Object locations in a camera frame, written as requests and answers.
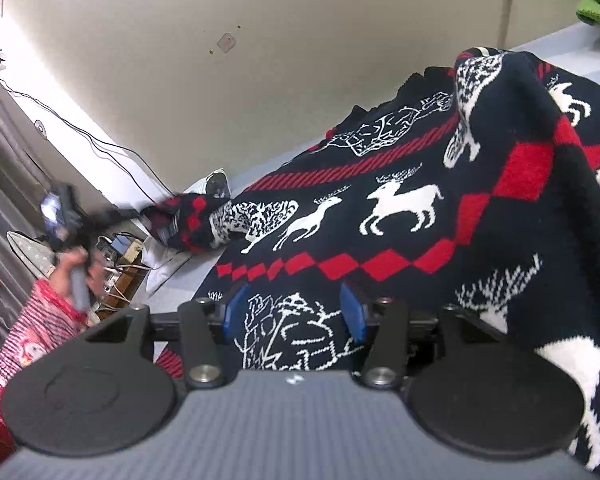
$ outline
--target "beige wall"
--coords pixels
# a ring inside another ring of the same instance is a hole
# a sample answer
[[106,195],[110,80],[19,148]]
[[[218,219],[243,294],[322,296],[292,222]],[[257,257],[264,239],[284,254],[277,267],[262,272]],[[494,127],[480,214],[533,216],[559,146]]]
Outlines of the beige wall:
[[[574,21],[515,0],[507,43]],[[318,136],[411,72],[496,44],[504,0],[5,0],[54,76],[183,189]],[[237,38],[222,53],[223,33]]]

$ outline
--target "gray curtain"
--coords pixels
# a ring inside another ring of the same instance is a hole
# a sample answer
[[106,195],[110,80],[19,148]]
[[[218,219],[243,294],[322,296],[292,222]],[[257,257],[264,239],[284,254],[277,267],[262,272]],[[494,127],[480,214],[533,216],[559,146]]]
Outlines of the gray curtain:
[[13,254],[7,231],[21,231],[30,237],[42,233],[37,210],[42,193],[18,178],[11,163],[0,154],[0,333],[6,337],[29,297],[33,275]]

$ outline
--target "human hand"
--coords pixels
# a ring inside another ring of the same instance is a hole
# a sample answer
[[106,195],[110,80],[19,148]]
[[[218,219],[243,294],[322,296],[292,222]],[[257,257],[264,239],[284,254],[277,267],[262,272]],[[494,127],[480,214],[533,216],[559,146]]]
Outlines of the human hand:
[[[71,306],[74,298],[71,294],[71,269],[87,261],[87,251],[82,248],[73,248],[58,256],[58,265],[49,277],[49,285],[60,298]],[[91,267],[85,279],[87,286],[97,298],[104,295],[104,268],[102,267],[102,254],[94,251],[91,255]]]

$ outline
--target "person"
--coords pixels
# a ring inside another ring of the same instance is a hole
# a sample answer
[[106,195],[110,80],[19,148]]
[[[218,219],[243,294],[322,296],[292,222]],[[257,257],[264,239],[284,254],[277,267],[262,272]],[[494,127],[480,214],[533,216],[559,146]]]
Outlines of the person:
[[[59,256],[49,280],[38,280],[31,297],[13,325],[0,352],[0,395],[6,383],[23,367],[78,335],[86,327],[86,313],[73,308],[71,270],[87,260],[87,251],[73,249]],[[94,253],[86,284],[101,297],[104,294],[102,257]],[[0,417],[0,463],[15,445]]]

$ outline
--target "gray plastic base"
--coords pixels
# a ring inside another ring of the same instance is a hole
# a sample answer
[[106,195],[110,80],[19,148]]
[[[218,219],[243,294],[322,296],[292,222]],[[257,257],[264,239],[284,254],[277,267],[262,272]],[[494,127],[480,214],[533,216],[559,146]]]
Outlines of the gray plastic base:
[[424,433],[390,392],[346,372],[245,370],[189,394],[178,415],[113,455],[20,450],[0,480],[594,480],[565,452],[526,462],[465,456]]

